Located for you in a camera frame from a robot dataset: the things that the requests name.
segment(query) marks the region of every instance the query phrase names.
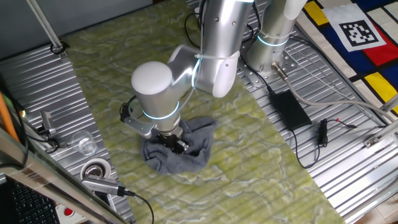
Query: orange tube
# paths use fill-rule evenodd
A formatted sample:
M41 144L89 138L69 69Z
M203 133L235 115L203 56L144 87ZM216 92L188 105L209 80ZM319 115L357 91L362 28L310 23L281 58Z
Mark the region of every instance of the orange tube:
M14 125L12 123L10 113L8 112L6 102L4 101L4 98L2 97L1 93L0 93L0 114L2 116L8 134L10 134L11 137L13 137L15 140L19 142L19 138L17 133L15 132Z

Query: blue square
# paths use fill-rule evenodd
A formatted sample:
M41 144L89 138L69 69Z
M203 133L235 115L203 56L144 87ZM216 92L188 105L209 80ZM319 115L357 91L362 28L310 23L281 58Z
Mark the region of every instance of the blue square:
M331 26L322 29L322 33L329 40L330 44L340 53L344 60L353 67L355 72L366 73L374 68L370 61L362 54L362 50L348 52Z
M382 74L395 89L398 89L398 64L384 69Z
M374 7L381 7L386 5L388 2L394 2L391 0L354 0L353 3L356 3L364 12L367 12L369 9Z

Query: gray cable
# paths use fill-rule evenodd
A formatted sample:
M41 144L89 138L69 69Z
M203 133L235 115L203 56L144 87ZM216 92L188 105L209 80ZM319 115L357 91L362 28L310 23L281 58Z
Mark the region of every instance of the gray cable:
M312 106L330 106L330 105L340 105L340 104L352 104L352 105L361 105L361 106L365 106L367 108L371 108L372 110L380 113L381 115L385 116L388 120L390 120L391 122L394 122L394 118L392 118L390 115L388 115L385 111L380 110L379 108L370 105L368 103L365 102L360 102L360 101L355 101L355 100L340 100L340 101L331 101L331 102L320 102L320 103L316 103L316 102L311 102L308 101L304 98L302 98L293 88L292 84L290 83L289 79L285 80L288 88L291 90L291 92L293 93L293 95L300 100L301 102L308 104L308 105L312 105Z

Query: black power adapter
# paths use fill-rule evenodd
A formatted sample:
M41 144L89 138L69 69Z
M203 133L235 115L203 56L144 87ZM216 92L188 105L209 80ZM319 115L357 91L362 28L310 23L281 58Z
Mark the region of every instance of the black power adapter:
M312 123L290 90L282 93L272 91L269 99L289 131Z

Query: black cable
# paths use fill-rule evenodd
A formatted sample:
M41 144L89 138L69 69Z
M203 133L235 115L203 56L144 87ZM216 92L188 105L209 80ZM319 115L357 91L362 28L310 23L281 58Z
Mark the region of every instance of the black cable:
M319 159L319 155L321 154L321 149L320 149L320 146L318 145L318 156L317 156L317 158L314 160L314 162L313 163L311 163L311 164L309 164L309 165L307 165L307 166L304 166L301 162L300 162L300 159L299 159L299 154L297 153L297 148L298 148L298 145L297 145L297 138L296 138L296 134L294 133L294 131L292 131L292 133L293 133L293 136L294 136L294 140L295 140L295 142L296 142L296 158L297 158L297 161L298 161L298 163L300 164L300 166L301 167L303 167L304 169L308 169L308 168L311 168L311 167L313 167L317 162L318 162L318 159Z
M124 122L124 119L130 117L130 112L129 112L129 105L130 103L136 99L137 96L132 96L130 100L127 103L122 103L119 109L119 115L120 115L120 121Z
M16 104L14 103L14 100L11 100L13 107L16 110L16 114L19 120L19 124L21 125L21 134L20 134L20 139L24 140L24 145L25 145L25 156L24 156L24 160L22 161L22 166L25 167L26 162L27 162L27 158L29 156L29 143L27 140L27 135L26 135L26 130L25 130L25 125L24 125L24 121L22 120L22 116L21 116L21 112L16 108Z
M243 58L242 55L241 55L241 59L242 59L242 62L245 64L245 66L246 66L250 71L252 71L252 73L256 74L257 77L259 77L259 78L262 80L262 82L264 82L265 86L267 87L268 92L269 92L269 93L273 93L274 91L272 90L271 86L268 85L266 79L265 79L264 77L262 77L257 71L255 71L255 69L253 69L252 67L250 67L250 65L246 63L246 61L245 61L245 59Z
M129 190L125 190L125 191L124 191L124 194L125 194L125 195L128 195L128 196L137 197L137 198L141 199L143 202L145 202L145 203L148 205L149 209L150 209L150 212L151 212L151 214L152 214L152 224L154 224L154 222L155 222L155 215L154 215L154 211L153 211L153 209L152 209L150 203L149 203L145 198L143 198L143 197L141 197L140 195L138 195L138 194L136 194L136 193L134 193L134 192L131 192L131 191L129 191Z
M21 170L24 168L24 166L18 164L0 164L0 169L8 167L14 168L16 170Z
M251 27L249 24L246 24L246 27L249 28L249 30L250 30L250 37L247 38L246 40L243 40L242 44L249 42L254 37L254 29L253 29L253 27Z
M50 143L50 142L54 143L54 149L51 151L48 151L48 152L46 151L47 154L55 153L60 148L59 142L54 138L49 138L48 140L43 140L43 139L33 138L32 136L29 136L29 135L26 135L26 136L34 141L45 142L45 143Z
M356 129L356 128L358 128L356 125L353 125L353 124L346 124L346 123L340 121L338 118L337 118L337 119L333 119L333 120L329 120L329 121L328 121L326 118L323 119L323 120L321 120L321 122L320 122L320 127L319 127L319 133L318 133L318 141L317 141L318 156L317 156L317 158L314 160L313 163L311 163L311 164L309 164L309 165L307 165L307 166L304 166L304 165L300 162L299 154L297 153L297 148L298 148L298 145L297 145L297 138L296 138L296 135L295 135L294 131L292 131L293 136L294 136L294 140L295 140L295 143L296 143L296 158L297 158L297 161L298 161L298 163L300 164L300 166L303 167L304 169L311 168L311 167L313 167L313 166L318 162L319 155L320 155L320 153L321 153L320 146L322 146L322 147L327 147L327 146L328 146L328 141L329 141L329 139L328 139L328 123L331 122L331 121L339 122L339 123L343 124L344 126L346 126L347 128L351 128L351 129Z
M205 11L205 3L206 3L206 0L202 0L201 2L200 2L200 5L199 5L199 16L198 16L198 27L199 27L199 29L201 29L201 27L202 27L202 20L203 20L203 12Z
M191 44L194 45L196 48L200 49L200 47L192 41L191 37L189 37L188 30L187 30L187 21L188 21L189 17L194 16L194 15L200 15L200 14L196 13L196 12L189 14L187 16L187 18L185 18L184 30L185 30L185 35L188 37L189 42L191 42Z
M257 6L256 6L256 1L253 1L252 7L253 7L254 14L257 17L257 21L258 21L257 31L256 31L256 33L254 35L259 35L260 34L260 30L261 30L261 21L260 21L260 14L259 14L259 11L258 11Z

